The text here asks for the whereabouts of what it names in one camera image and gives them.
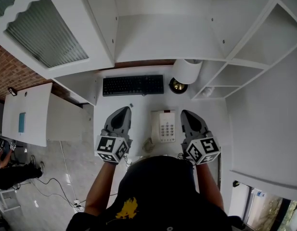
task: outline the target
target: lamp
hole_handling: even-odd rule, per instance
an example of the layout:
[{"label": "lamp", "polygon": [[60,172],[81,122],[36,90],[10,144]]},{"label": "lamp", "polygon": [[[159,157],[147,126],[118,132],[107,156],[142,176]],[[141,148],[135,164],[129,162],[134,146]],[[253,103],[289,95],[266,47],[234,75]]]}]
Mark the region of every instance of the lamp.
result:
[{"label": "lamp", "polygon": [[177,59],[173,66],[174,78],[169,83],[172,92],[176,94],[184,93],[188,88],[188,84],[196,81],[202,63],[202,60]]}]

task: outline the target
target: power strip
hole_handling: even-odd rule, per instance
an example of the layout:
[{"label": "power strip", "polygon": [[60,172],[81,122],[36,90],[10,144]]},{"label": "power strip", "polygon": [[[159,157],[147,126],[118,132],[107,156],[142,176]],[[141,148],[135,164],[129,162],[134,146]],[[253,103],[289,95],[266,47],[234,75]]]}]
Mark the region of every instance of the power strip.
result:
[{"label": "power strip", "polygon": [[[80,204],[80,201],[79,200],[75,200],[74,201],[75,203],[75,206],[79,205]],[[78,207],[78,208],[73,208],[74,209],[74,212],[75,214],[78,213],[78,212],[84,212],[84,207]]]}]

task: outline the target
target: marker cube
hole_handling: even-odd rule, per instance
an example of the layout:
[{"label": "marker cube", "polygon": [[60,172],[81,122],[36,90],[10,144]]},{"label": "marker cube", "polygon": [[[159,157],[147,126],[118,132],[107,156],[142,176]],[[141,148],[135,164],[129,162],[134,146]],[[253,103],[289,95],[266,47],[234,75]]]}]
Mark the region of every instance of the marker cube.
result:
[{"label": "marker cube", "polygon": [[121,137],[97,136],[95,156],[105,162],[119,163],[129,149],[126,140]]},{"label": "marker cube", "polygon": [[197,165],[212,162],[221,153],[216,137],[192,140],[186,152]]},{"label": "marker cube", "polygon": [[17,147],[16,144],[10,143],[10,149],[12,149],[14,151],[16,147]]}]

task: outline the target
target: person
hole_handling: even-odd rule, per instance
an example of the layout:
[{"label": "person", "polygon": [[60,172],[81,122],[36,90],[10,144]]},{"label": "person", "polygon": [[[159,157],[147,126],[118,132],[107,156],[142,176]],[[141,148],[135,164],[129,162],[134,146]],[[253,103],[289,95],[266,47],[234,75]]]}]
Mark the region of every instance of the person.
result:
[{"label": "person", "polygon": [[0,189],[7,190],[13,187],[16,184],[19,184],[25,180],[39,178],[43,175],[44,172],[44,163],[40,163],[40,167],[36,168],[35,157],[31,156],[31,161],[29,164],[24,166],[16,167],[6,167],[12,155],[12,150],[6,154],[3,160],[1,156],[3,150],[0,151]]},{"label": "person", "polygon": [[104,162],[84,213],[76,213],[67,231],[77,230],[232,230],[223,199],[207,164],[155,156],[131,165],[107,209],[116,165]]}]

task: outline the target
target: tiled floor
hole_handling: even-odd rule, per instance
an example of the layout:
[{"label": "tiled floor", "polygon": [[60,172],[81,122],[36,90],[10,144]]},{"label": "tiled floor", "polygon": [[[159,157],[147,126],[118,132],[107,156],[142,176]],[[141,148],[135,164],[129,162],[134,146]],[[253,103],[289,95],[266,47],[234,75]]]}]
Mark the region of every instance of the tiled floor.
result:
[{"label": "tiled floor", "polygon": [[[76,198],[79,201],[85,200],[93,181],[103,165],[101,159],[95,157],[93,152],[93,107],[85,105],[83,109],[86,112],[84,115],[82,141],[62,142],[68,172],[58,141],[50,141],[47,147],[27,145],[27,153],[24,152],[25,147],[16,149],[19,161],[28,161],[31,154],[35,156],[37,163],[43,161],[46,170],[40,180],[48,182],[49,179],[56,178],[61,183],[68,200],[72,203],[75,197],[71,184]],[[210,163],[209,167],[216,180],[217,161]],[[126,171],[125,161],[122,160],[116,167],[111,194],[117,193],[119,183]],[[59,184],[54,180],[47,185],[43,185],[37,180],[32,180],[32,182],[45,195],[53,193],[63,195]],[[73,208],[60,196],[43,196],[36,187],[33,184],[22,185],[15,194],[21,208],[5,212],[4,214],[11,228],[15,231],[65,230],[74,215]],[[109,205],[113,203],[115,197],[116,195],[110,197]]]}]

